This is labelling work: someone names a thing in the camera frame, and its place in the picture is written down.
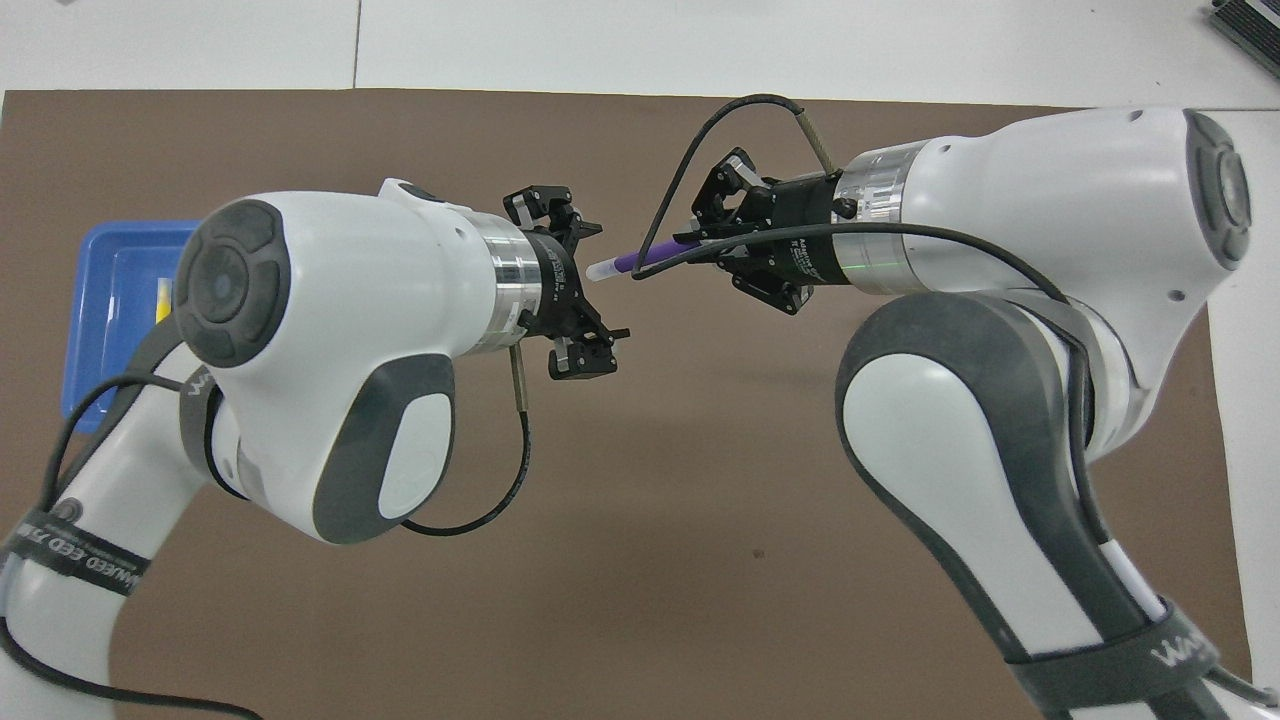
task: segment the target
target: velcro strap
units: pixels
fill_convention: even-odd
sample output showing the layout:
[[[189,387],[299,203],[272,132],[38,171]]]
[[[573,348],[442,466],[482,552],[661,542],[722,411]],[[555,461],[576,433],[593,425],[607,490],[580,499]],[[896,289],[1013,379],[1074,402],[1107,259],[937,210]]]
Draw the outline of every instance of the velcro strap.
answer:
[[[1117,641],[1010,664],[1042,712],[1143,702],[1197,682],[1219,662],[1217,648],[1176,606],[1155,625]]]
[[[151,565],[141,555],[40,510],[32,510],[22,519],[5,550],[60,575],[78,578],[123,596],[133,593]]]

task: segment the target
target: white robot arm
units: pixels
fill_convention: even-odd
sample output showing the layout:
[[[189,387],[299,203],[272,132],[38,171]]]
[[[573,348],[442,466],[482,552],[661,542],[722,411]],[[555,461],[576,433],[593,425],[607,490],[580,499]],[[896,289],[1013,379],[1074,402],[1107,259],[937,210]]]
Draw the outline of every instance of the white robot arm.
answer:
[[[453,534],[407,520],[449,460],[453,359],[545,336],[556,379],[616,370],[613,342],[630,333],[604,327],[573,264],[599,225],[563,187],[506,206],[511,220],[389,179],[376,197],[237,200],[197,228],[174,318],[5,543],[0,717],[104,720],[113,700],[257,717],[106,685],[115,616],[201,487],[329,543],[399,524]]]
[[[788,181],[735,149],[692,210],[687,232],[652,251],[650,233],[589,277],[714,263],[788,314],[818,284],[905,295],[849,343],[840,438],[1046,717],[1280,717],[1148,587],[1085,471],[1146,421],[1245,254],[1248,190],[1222,128],[1174,109],[1065,113]]]

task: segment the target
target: white tile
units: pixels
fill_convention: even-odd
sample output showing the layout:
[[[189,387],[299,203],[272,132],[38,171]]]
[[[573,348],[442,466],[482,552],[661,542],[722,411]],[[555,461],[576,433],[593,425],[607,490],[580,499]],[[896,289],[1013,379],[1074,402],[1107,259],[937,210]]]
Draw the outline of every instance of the white tile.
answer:
[[[1280,687],[1280,113],[1212,115],[1253,200],[1249,254],[1208,309],[1253,676]]]
[[[364,0],[361,87],[1280,106],[1207,0]]]
[[[0,0],[4,88],[351,87],[358,0]]]

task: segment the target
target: blue tray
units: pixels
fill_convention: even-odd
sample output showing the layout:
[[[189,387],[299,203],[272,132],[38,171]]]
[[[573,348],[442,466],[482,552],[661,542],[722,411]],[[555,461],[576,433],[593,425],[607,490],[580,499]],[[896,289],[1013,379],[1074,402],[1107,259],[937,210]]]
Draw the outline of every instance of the blue tray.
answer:
[[[124,370],[142,337],[156,324],[161,283],[172,287],[178,258],[200,220],[102,223],[81,243],[72,300],[63,416],[106,378]],[[114,391],[76,424],[93,432]]]

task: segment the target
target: yellow marker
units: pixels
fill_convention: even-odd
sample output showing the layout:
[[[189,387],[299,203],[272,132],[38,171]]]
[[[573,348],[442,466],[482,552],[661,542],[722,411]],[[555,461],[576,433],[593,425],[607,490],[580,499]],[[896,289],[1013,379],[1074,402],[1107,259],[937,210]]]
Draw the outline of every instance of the yellow marker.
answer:
[[[156,278],[156,323],[169,316],[173,311],[173,281],[170,278]]]

